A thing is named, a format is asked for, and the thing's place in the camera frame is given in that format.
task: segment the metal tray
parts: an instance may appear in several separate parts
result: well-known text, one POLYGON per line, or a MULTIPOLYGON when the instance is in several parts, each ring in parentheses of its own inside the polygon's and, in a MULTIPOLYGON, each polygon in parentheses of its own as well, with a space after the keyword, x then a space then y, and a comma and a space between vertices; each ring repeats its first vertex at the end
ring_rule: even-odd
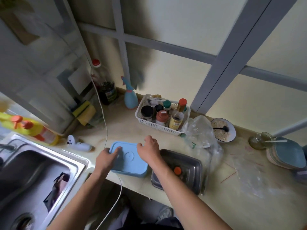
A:
MULTIPOLYGON (((201 161, 193 157, 170 151, 167 149, 160 150, 162 158, 165 160, 167 165, 173 169, 175 166, 180 166, 182 170, 181 180, 190 188, 196 195, 201 191, 202 185, 202 164, 201 161)), ((163 190, 159 179, 152 171, 151 184, 163 190)))

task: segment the bowl of oats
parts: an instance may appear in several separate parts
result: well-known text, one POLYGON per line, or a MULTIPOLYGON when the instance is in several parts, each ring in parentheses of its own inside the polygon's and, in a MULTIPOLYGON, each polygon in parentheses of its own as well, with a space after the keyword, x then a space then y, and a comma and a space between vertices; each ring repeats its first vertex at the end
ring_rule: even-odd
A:
POLYGON ((224 131, 222 129, 213 130, 214 136, 218 142, 228 143, 232 142, 236 138, 236 129, 232 125, 232 123, 229 122, 228 120, 222 118, 216 118, 211 121, 211 125, 214 128, 223 128, 225 126, 228 128, 228 131, 224 131))

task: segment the blue plate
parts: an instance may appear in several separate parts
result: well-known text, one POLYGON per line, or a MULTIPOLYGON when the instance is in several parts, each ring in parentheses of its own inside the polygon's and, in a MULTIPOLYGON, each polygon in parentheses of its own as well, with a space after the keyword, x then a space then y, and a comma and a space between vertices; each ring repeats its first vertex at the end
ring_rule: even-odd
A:
POLYGON ((122 150, 118 153, 111 171, 139 178, 143 178, 146 175, 148 164, 138 155, 136 145, 136 143, 121 141, 116 141, 112 144, 110 153, 113 153, 118 146, 121 146, 122 150))
MULTIPOLYGON (((276 140, 286 139, 284 137, 277 137, 276 140)), ((293 140, 288 140, 285 143, 275 143, 276 154, 278 158, 291 166, 304 168, 306 166, 306 159, 302 147, 293 140)))

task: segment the power cord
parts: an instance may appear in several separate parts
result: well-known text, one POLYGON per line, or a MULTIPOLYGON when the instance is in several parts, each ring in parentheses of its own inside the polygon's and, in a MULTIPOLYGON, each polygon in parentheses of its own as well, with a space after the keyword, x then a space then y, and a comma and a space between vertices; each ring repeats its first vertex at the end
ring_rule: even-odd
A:
MULTIPOLYGON (((67 47, 71 50, 71 52, 74 53, 75 56, 76 56, 77 58, 79 58, 79 56, 76 54, 76 52, 75 52, 74 50, 71 49, 71 47, 70 47, 70 45, 68 44, 68 42, 67 42, 60 34, 58 34, 48 23, 46 23, 46 22, 44 22, 44 23, 45 23, 45 24, 46 24, 46 25, 47 25, 47 26, 48 26, 58 37, 60 37, 60 38, 65 42, 65 44, 67 45, 67 47)), ((105 126, 106 126, 106 120, 105 120, 105 118, 104 118, 103 107, 102 107, 102 104, 101 104, 101 101, 100 101, 100 98, 99 98, 98 90, 97 90, 97 88, 96 88, 96 86, 95 86, 94 80, 93 80, 93 78, 92 78, 91 75, 90 75, 90 78, 91 78, 91 81, 92 81, 92 83, 93 83, 93 85, 94 85, 94 89, 95 89, 95 91, 96 91, 96 95, 97 95, 97 97, 98 97, 98 102, 99 102, 99 104, 100 104, 101 111, 102 111, 102 118, 103 118, 104 124, 105 124, 105 126)), ((108 140, 108 128, 107 128, 107 126, 106 126, 106 141, 107 141, 107 140, 108 140)), ((118 196, 116 202, 114 203, 113 207, 109 210, 109 212, 107 213, 107 215, 105 216, 105 218, 101 221, 101 223, 98 225, 98 227, 96 228, 96 230, 99 229, 99 227, 102 225, 102 223, 103 223, 103 222, 105 221, 105 219, 108 217, 108 215, 111 213, 111 211, 113 210, 113 208, 114 208, 115 205, 117 204, 117 202, 118 202, 118 200, 119 200, 119 198, 120 198, 120 196, 121 196, 121 194, 122 194, 122 181, 121 181, 120 177, 118 176, 118 174, 116 174, 116 175, 117 175, 117 177, 118 177, 118 179, 119 179, 119 182, 120 182, 120 193, 119 193, 119 196, 118 196)))

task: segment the blue spray bottle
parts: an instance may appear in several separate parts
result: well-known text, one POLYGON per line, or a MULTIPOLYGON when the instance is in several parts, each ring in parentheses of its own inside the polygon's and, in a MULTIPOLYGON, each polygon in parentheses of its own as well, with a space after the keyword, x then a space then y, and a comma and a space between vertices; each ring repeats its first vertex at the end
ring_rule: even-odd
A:
POLYGON ((133 91, 132 86, 130 85, 129 81, 126 78, 121 76, 123 84, 126 85, 127 91, 125 93, 125 105, 128 109, 134 109, 138 107, 138 98, 133 91))

